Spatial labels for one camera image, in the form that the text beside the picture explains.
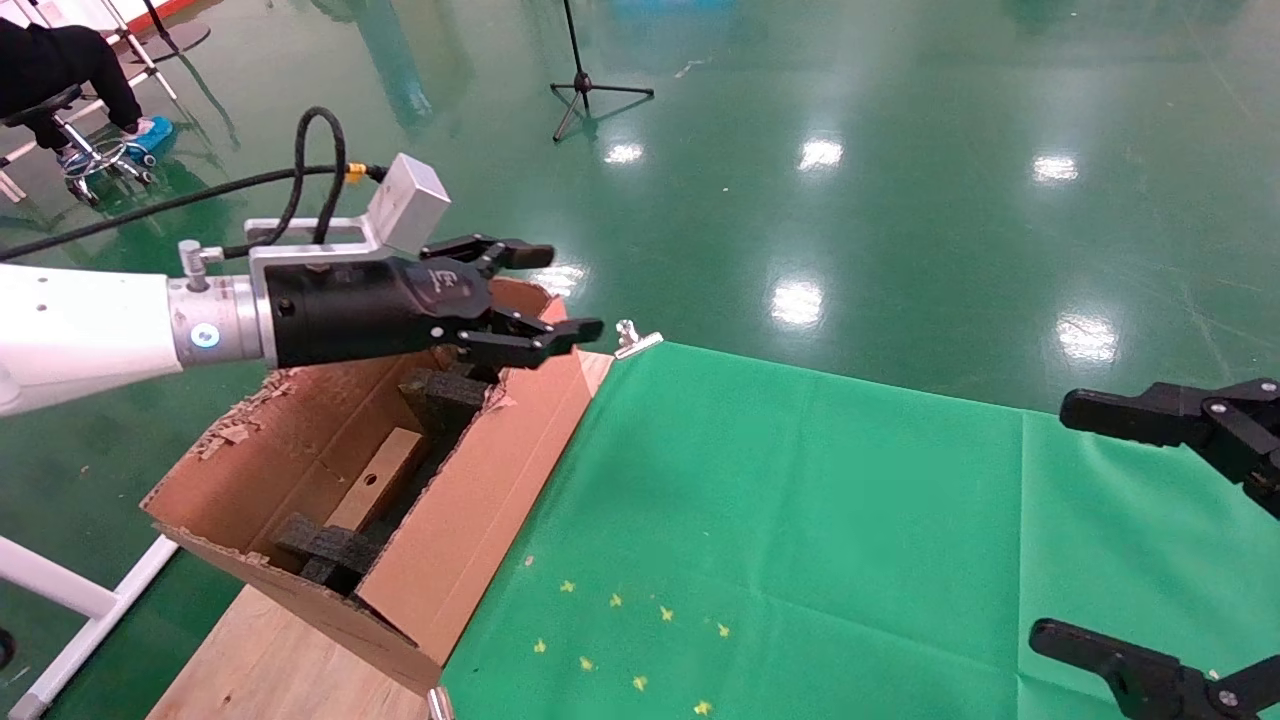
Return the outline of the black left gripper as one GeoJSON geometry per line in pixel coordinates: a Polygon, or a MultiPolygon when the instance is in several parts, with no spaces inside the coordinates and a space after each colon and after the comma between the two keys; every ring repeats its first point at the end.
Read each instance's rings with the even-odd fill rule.
{"type": "Polygon", "coordinates": [[[420,260],[388,258],[264,272],[279,368],[416,354],[456,340],[472,364],[536,369],[599,340],[598,318],[544,322],[493,307],[490,282],[503,270],[549,266],[556,249],[517,238],[463,234],[430,243],[420,260]]]}

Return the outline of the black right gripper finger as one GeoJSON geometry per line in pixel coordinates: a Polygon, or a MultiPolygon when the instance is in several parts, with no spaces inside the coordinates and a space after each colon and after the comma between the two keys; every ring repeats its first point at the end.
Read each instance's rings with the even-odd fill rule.
{"type": "Polygon", "coordinates": [[[1279,702],[1279,656],[1215,678],[1180,659],[1042,618],[1030,648],[1100,676],[1128,719],[1258,719],[1279,702]]]}
{"type": "Polygon", "coordinates": [[[1073,389],[1059,410],[1070,429],[1155,447],[1185,446],[1279,515],[1279,382],[1217,389],[1157,382],[1138,396],[1073,389]]]}

